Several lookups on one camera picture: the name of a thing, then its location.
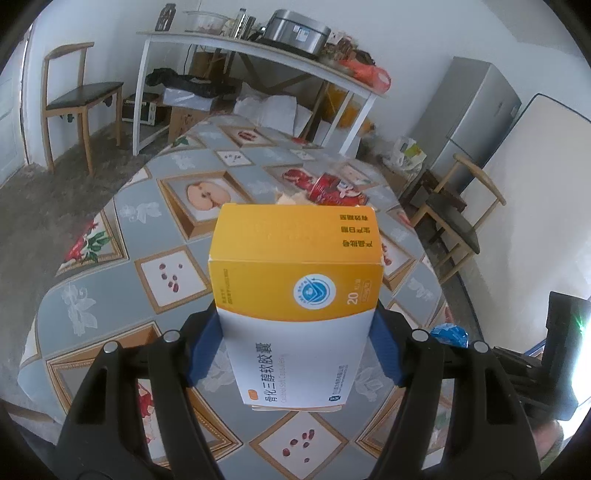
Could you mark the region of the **red drink can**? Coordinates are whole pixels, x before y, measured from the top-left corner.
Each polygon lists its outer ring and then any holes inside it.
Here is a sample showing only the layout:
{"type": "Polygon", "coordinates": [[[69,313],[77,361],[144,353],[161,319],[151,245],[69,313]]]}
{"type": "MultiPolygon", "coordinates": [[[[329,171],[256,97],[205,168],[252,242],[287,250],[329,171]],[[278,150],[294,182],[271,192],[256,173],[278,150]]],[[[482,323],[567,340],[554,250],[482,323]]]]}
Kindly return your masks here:
{"type": "Polygon", "coordinates": [[[366,206],[369,202],[367,196],[351,183],[329,173],[318,177],[308,192],[308,199],[328,206],[366,206]]]}

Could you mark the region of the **orange plastic bag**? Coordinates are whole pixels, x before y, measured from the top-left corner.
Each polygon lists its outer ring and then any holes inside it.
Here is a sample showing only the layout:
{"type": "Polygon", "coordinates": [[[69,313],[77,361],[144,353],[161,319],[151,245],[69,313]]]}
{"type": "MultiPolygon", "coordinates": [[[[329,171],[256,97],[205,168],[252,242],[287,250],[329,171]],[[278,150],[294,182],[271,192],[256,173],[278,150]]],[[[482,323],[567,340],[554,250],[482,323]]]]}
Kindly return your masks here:
{"type": "Polygon", "coordinates": [[[392,86],[391,76],[381,67],[363,64],[355,59],[341,60],[339,63],[349,70],[349,75],[380,94],[385,94],[392,86]]]}

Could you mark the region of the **wooden chair left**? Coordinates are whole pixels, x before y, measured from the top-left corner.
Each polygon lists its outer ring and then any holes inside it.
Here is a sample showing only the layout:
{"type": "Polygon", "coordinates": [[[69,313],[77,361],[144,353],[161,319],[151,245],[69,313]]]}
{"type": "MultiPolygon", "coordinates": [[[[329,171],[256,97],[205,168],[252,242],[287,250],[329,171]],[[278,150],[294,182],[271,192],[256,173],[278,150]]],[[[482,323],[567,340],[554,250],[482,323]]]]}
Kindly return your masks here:
{"type": "Polygon", "coordinates": [[[55,163],[52,155],[49,122],[52,117],[76,118],[78,137],[84,148],[88,174],[94,175],[92,163],[89,110],[104,103],[107,106],[115,101],[115,141],[118,147],[122,141],[122,107],[123,107],[123,83],[99,82],[84,83],[87,51],[94,46],[93,42],[81,42],[58,46],[47,53],[42,63],[41,73],[41,127],[42,145],[44,149],[47,167],[50,173],[55,172],[55,163]],[[48,80],[50,62],[72,53],[80,53],[77,85],[74,89],[61,95],[55,100],[48,100],[48,80]]]}

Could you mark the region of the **black cloth bundle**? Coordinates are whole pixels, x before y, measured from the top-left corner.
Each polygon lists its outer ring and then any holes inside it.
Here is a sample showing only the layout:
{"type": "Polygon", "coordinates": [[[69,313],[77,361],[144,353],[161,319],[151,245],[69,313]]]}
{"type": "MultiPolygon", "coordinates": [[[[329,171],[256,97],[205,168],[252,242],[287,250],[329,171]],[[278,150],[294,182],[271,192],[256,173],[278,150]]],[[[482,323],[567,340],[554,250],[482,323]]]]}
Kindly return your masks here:
{"type": "Polygon", "coordinates": [[[183,90],[204,98],[232,95],[236,92],[233,85],[197,76],[180,75],[170,68],[154,69],[145,76],[145,84],[150,87],[163,85],[165,88],[183,90]]]}

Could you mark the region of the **silver rice cooker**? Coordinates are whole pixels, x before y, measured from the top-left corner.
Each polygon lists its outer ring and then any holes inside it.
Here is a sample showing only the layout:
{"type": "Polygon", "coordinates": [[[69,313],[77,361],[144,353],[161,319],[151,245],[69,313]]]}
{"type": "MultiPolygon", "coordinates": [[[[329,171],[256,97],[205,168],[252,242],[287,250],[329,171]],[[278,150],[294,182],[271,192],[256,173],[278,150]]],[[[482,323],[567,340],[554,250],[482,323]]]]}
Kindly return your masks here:
{"type": "Polygon", "coordinates": [[[317,59],[331,33],[331,28],[321,22],[291,10],[280,9],[273,12],[260,42],[317,59]]]}

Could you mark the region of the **grey refrigerator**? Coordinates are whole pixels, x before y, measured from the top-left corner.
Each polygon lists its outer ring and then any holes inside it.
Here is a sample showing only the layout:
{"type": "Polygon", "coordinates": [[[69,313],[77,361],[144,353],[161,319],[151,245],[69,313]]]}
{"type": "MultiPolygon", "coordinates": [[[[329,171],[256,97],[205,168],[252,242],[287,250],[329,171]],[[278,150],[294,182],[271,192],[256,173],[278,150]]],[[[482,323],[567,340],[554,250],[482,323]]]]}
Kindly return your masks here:
{"type": "Polygon", "coordinates": [[[463,155],[480,168],[504,140],[522,101],[492,63],[454,57],[411,132],[426,154],[424,168],[442,178],[463,155]]]}

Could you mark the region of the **wooden chair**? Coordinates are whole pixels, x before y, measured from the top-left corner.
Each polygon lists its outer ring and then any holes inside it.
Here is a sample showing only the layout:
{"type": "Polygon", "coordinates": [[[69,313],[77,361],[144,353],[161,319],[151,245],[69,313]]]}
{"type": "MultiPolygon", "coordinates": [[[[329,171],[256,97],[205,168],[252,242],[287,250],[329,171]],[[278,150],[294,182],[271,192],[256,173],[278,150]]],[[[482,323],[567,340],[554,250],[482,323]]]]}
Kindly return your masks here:
{"type": "Polygon", "coordinates": [[[44,149],[47,167],[50,173],[55,172],[55,163],[52,155],[49,122],[52,117],[76,118],[78,137],[84,148],[88,174],[94,175],[92,163],[89,110],[104,103],[107,106],[115,101],[115,141],[118,147],[122,141],[122,107],[123,107],[123,83],[99,82],[84,83],[87,51],[94,46],[93,42],[81,42],[58,46],[47,53],[42,63],[41,73],[41,127],[42,145],[44,149]],[[74,89],[61,95],[55,100],[48,100],[48,80],[50,62],[72,53],[80,53],[77,85],[74,89]]]}
{"type": "Polygon", "coordinates": [[[507,200],[504,198],[501,191],[497,188],[492,179],[488,176],[482,168],[474,164],[467,157],[455,154],[454,165],[443,179],[437,184],[434,191],[422,203],[418,211],[410,219],[413,227],[416,227],[425,216],[430,217],[438,224],[444,232],[448,233],[456,240],[456,244],[450,252],[436,265],[434,269],[443,266],[450,260],[455,253],[464,249],[464,257],[447,273],[439,277],[441,284],[445,284],[453,276],[455,276],[464,265],[474,256],[481,252],[480,243],[477,236],[477,230],[485,223],[489,216],[493,213],[497,206],[506,206],[507,200]],[[472,225],[456,207],[442,194],[442,190],[448,184],[449,180],[455,174],[460,166],[464,166],[493,196],[494,201],[488,209],[481,215],[477,222],[472,225]]]}

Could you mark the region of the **wooden chair right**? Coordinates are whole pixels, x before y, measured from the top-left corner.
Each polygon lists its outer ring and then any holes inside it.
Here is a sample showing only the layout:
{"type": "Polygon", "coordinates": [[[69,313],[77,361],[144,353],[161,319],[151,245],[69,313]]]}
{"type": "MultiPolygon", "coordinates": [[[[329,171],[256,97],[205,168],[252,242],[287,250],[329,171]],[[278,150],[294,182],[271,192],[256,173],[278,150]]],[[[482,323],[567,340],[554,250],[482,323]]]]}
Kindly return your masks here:
{"type": "Polygon", "coordinates": [[[447,273],[439,277],[441,284],[445,284],[453,276],[455,276],[464,265],[474,256],[481,252],[480,243],[477,236],[477,230],[485,223],[489,216],[493,213],[497,206],[506,206],[507,200],[504,198],[501,191],[497,188],[492,179],[488,176],[482,168],[474,164],[467,157],[455,154],[454,165],[443,179],[437,184],[434,191],[422,203],[418,211],[410,219],[413,227],[416,227],[425,216],[430,217],[438,224],[444,232],[448,233],[456,240],[456,244],[450,252],[436,265],[434,269],[443,266],[450,260],[455,253],[464,249],[464,257],[447,273]],[[472,225],[456,207],[442,194],[442,190],[448,184],[449,180],[455,174],[460,166],[464,166],[493,196],[494,201],[488,209],[481,215],[477,222],[472,225]]]}

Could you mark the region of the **yellow white medicine box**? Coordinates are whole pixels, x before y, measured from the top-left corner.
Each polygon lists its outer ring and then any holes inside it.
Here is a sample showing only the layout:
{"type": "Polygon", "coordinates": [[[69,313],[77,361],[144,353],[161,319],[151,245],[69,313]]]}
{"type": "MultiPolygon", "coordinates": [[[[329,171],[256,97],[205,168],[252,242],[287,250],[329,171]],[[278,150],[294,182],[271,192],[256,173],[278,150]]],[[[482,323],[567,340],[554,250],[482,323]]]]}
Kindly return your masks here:
{"type": "Polygon", "coordinates": [[[367,206],[222,206],[208,272],[246,405],[346,403],[377,308],[382,257],[367,206]]]}

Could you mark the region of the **white mattress blue trim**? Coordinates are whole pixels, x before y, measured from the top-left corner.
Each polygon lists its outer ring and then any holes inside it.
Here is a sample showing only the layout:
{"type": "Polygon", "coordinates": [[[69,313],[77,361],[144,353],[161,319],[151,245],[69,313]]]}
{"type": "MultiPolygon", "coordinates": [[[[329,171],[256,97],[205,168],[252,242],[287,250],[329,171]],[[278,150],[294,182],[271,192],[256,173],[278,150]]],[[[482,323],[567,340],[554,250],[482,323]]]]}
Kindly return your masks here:
{"type": "Polygon", "coordinates": [[[550,292],[590,296],[590,122],[538,94],[485,171],[507,203],[461,278],[485,340],[525,351],[546,336],[550,292]]]}

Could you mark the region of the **patterned fruit tablecloth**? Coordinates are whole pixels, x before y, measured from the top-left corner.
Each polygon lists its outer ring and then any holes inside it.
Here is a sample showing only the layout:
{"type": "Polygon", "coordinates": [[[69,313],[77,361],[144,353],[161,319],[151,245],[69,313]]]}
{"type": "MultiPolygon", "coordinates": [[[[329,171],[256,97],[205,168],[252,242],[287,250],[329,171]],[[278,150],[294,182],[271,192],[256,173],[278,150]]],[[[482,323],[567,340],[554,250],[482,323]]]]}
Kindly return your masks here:
{"type": "MultiPolygon", "coordinates": [[[[374,208],[383,241],[381,302],[415,328],[452,318],[431,262],[386,179],[346,158],[235,115],[192,126],[141,168],[88,224],[41,301],[18,382],[62,421],[101,347],[144,345],[211,303],[211,232],[225,202],[270,204],[315,183],[374,208]]],[[[363,352],[335,413],[256,412],[242,403],[228,353],[188,393],[228,479],[363,479],[403,393],[363,352]]]]}

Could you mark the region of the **white long side table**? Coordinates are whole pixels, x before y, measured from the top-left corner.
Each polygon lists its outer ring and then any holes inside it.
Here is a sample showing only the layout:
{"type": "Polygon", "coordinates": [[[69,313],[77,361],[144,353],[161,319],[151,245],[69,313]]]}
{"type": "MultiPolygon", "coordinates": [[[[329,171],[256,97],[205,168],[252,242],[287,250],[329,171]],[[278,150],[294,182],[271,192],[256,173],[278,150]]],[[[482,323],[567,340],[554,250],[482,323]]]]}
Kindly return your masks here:
{"type": "Polygon", "coordinates": [[[271,47],[258,42],[247,40],[240,40],[236,38],[224,37],[219,35],[211,35],[204,33],[170,33],[170,32],[156,32],[144,31],[140,34],[144,38],[142,55],[139,63],[139,70],[137,73],[136,87],[135,87],[135,105],[133,110],[132,120],[132,154],[138,155],[140,151],[147,147],[154,141],[155,137],[150,136],[144,140],[140,138],[140,116],[141,105],[145,77],[147,75],[147,66],[149,59],[150,47],[153,44],[171,43],[178,45],[187,45],[189,47],[197,48],[198,46],[204,48],[211,48],[215,54],[221,52],[228,52],[228,59],[224,64],[223,75],[228,76],[232,69],[233,58],[238,55],[245,69],[249,72],[249,80],[252,81],[252,87],[260,92],[274,94],[281,93],[291,85],[304,82],[308,78],[315,77],[322,80],[322,88],[318,91],[317,102],[321,103],[322,98],[325,97],[325,92],[328,91],[329,85],[335,85],[346,92],[346,96],[337,114],[335,114],[332,124],[325,137],[322,139],[322,146],[329,144],[329,140],[335,133],[335,129],[339,126],[342,115],[345,113],[349,102],[353,97],[360,97],[363,99],[363,104],[360,107],[358,114],[353,119],[353,124],[349,128],[346,138],[342,141],[339,147],[339,154],[346,155],[349,146],[352,145],[356,135],[359,134],[363,122],[367,119],[370,110],[372,110],[377,98],[383,94],[369,85],[356,80],[352,76],[346,75],[335,68],[329,67],[321,62],[305,58],[304,56],[280,50],[276,47],[271,47]],[[259,73],[253,68],[252,58],[259,58],[269,62],[273,62],[284,67],[291,68],[300,72],[297,76],[291,77],[283,83],[266,87],[263,85],[262,78],[259,73]]]}

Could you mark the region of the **blue plastic wrapper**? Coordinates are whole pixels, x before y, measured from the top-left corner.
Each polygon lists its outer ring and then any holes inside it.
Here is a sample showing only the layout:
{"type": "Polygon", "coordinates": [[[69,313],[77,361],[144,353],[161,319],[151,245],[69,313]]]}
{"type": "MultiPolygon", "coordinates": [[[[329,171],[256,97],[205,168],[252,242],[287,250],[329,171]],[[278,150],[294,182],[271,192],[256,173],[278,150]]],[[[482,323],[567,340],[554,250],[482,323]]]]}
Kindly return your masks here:
{"type": "Polygon", "coordinates": [[[440,343],[452,347],[468,348],[470,337],[468,332],[459,325],[443,323],[432,328],[431,336],[440,343]]]}

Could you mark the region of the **white plastic bag pile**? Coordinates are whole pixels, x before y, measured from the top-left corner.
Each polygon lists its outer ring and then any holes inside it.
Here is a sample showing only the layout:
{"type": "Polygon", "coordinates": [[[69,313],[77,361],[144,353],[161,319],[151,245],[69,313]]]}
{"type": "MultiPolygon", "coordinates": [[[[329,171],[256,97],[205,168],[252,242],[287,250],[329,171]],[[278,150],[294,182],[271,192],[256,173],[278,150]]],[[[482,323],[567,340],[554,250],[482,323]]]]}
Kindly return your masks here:
{"type": "Polygon", "coordinates": [[[426,158],[426,152],[416,140],[401,136],[394,142],[384,163],[394,172],[411,175],[421,171],[426,158]]]}

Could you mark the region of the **brown paper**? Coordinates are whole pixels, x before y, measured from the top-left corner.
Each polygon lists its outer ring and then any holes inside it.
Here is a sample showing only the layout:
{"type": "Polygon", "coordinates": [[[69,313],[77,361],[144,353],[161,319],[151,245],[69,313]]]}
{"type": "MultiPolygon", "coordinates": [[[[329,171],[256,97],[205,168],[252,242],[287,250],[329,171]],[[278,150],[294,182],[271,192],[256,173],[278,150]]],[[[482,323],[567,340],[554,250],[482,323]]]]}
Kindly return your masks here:
{"type": "Polygon", "coordinates": [[[276,205],[312,205],[312,202],[308,200],[308,196],[304,192],[294,195],[281,193],[276,196],[276,205]]]}

